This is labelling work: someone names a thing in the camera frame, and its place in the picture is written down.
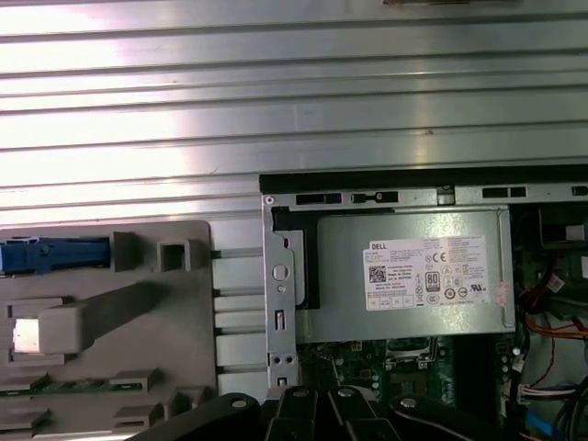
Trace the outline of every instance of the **colored wires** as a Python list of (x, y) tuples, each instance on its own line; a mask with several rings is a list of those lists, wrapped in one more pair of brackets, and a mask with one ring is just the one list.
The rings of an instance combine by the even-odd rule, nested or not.
[(532, 386), (522, 384), (519, 389), (521, 398), (526, 400), (567, 400), (576, 393), (578, 386), (575, 384), (565, 384), (536, 389)]
[(551, 256), (550, 262), (548, 264), (547, 271), (543, 274), (543, 277), (537, 282), (537, 284), (530, 288), (523, 291), (519, 298), (519, 303), (523, 306), (523, 308), (528, 311), (536, 311), (537, 305), (541, 298), (545, 295), (548, 291), (548, 283), (551, 280), (551, 277), (555, 273), (556, 268), (558, 267), (558, 263), (560, 262), (560, 252), (556, 251), (553, 256)]
[(525, 325), (536, 334), (544, 335), (546, 337), (553, 338), (568, 338), (574, 340), (583, 340), (588, 338), (588, 328), (586, 328), (582, 322), (575, 320), (574, 323), (560, 326), (558, 328), (552, 328), (550, 326), (541, 326), (535, 322), (529, 314), (525, 314)]
[(582, 414), (588, 403), (588, 377), (578, 385), (576, 391), (563, 403), (555, 417), (553, 427), (564, 435), (565, 441), (577, 441)]

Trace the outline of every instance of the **electronic component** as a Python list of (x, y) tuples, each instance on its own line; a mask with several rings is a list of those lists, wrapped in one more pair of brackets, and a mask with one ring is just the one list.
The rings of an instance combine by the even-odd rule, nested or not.
[[(361, 352), (354, 350), (359, 344)], [(377, 391), (378, 401), (417, 393), (455, 404), (451, 337), (300, 345), (299, 359), (303, 365), (333, 365), (341, 384)]]
[(6, 276), (109, 265), (110, 242), (107, 237), (17, 237), (0, 242), (0, 274)]
[(386, 346), (386, 370), (393, 370), (398, 363), (416, 363), (419, 369), (425, 369), (435, 361), (436, 352), (435, 337), (390, 340)]
[(141, 383), (112, 384), (105, 379), (83, 381), (51, 381), (47, 376), (33, 384), (17, 384), (15, 381), (0, 383), (0, 397), (55, 395), (64, 393), (104, 393), (142, 390)]
[(427, 375), (425, 372), (409, 374), (390, 374), (390, 394), (392, 396), (414, 393), (426, 395)]

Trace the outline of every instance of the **black plastic part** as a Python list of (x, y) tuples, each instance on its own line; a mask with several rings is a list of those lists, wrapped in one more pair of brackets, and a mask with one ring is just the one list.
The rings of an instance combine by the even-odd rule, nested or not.
[(267, 430), (266, 441), (312, 441), (318, 393), (305, 386), (282, 393), (276, 417)]
[(511, 187), (511, 198), (526, 198), (526, 187)]
[(459, 410), (498, 422), (494, 343), (487, 334), (453, 337), (456, 403)]
[(352, 188), (498, 186), (526, 183), (585, 182), (588, 164), (512, 167), (438, 168), (372, 172), (261, 175), (264, 194), (300, 193)]
[(355, 193), (351, 197), (351, 201), (354, 204), (365, 204), (367, 200), (368, 200), (368, 195), (366, 195), (365, 193)]
[(341, 193), (296, 195), (296, 205), (340, 204), (342, 200)]
[(407, 424), (406, 428), (410, 430), (413, 439), (504, 439), (503, 432), (494, 424), (419, 395), (402, 395), (394, 398), (390, 403), (390, 420), (393, 424)]
[(481, 190), (483, 198), (508, 198), (508, 188), (506, 187), (486, 187)]
[(341, 386), (331, 390), (328, 397), (337, 422), (353, 441), (401, 441), (390, 421), (378, 418), (359, 390)]
[(378, 204), (398, 202), (398, 191), (379, 191), (374, 195), (374, 199)]
[(574, 196), (588, 196), (588, 187), (587, 186), (572, 187), (571, 193)]
[(181, 413), (129, 438), (132, 441), (262, 438), (259, 403), (244, 393), (229, 393)]

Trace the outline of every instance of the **aluminum panel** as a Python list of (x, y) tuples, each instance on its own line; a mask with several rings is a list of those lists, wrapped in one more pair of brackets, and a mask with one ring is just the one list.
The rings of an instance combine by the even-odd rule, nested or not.
[(214, 33), (154, 32), (99, 39), (29, 39), (0, 46), (0, 72), (147, 67), (158, 64), (266, 62), (321, 58), (416, 57), (474, 53), (577, 51), (581, 19), (537, 22), (457, 23), (450, 27), (310, 28)]
[(263, 257), (220, 259), (212, 262), (213, 286), (216, 289), (262, 287)]
[(266, 362), (263, 333), (217, 337), (217, 366), (264, 365)]
[(359, 20), (542, 17), (588, 12), (583, 0), (534, 0), (519, 7), (399, 8), (378, 0), (159, 0), (111, 4), (12, 6), (0, 16), (4, 35), (31, 35), (158, 28), (210, 28), (264, 24), (308, 24)]

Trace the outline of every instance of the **motherboard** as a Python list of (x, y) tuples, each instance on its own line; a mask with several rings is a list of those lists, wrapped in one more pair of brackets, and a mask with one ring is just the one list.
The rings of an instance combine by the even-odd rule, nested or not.
[(301, 345), (299, 356), (332, 363), (340, 384), (372, 390), (381, 402), (415, 393), (455, 404), (451, 337)]

